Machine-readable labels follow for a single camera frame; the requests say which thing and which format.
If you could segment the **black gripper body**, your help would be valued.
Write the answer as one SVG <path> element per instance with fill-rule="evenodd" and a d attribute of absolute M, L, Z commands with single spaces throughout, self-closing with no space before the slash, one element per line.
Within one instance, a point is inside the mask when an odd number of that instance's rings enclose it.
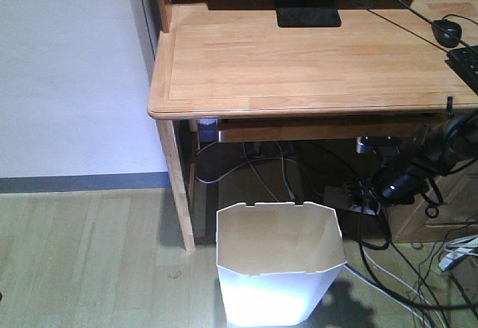
<path fill-rule="evenodd" d="M 423 165 L 397 155 L 367 180 L 365 192 L 381 205 L 411 205 L 428 177 L 429 170 Z"/>

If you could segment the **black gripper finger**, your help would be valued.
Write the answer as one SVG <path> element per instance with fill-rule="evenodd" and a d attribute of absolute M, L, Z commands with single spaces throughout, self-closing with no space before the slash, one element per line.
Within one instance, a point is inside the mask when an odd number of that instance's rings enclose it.
<path fill-rule="evenodd" d="M 369 197 L 368 183 L 364 180 L 348 182 L 345 184 L 344 190 L 350 197 Z"/>

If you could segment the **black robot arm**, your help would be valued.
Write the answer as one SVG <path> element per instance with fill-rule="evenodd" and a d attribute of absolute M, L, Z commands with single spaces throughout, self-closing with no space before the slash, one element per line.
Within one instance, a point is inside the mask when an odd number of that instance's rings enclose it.
<path fill-rule="evenodd" d="M 356 205 L 410 205 L 432 180 L 448 176 L 462 161 L 477 160 L 477 111 L 458 115 L 441 126 L 421 126 L 405 146 L 397 137 L 357 138 L 357 152 L 373 153 L 379 166 L 367 177 L 345 184 Z"/>

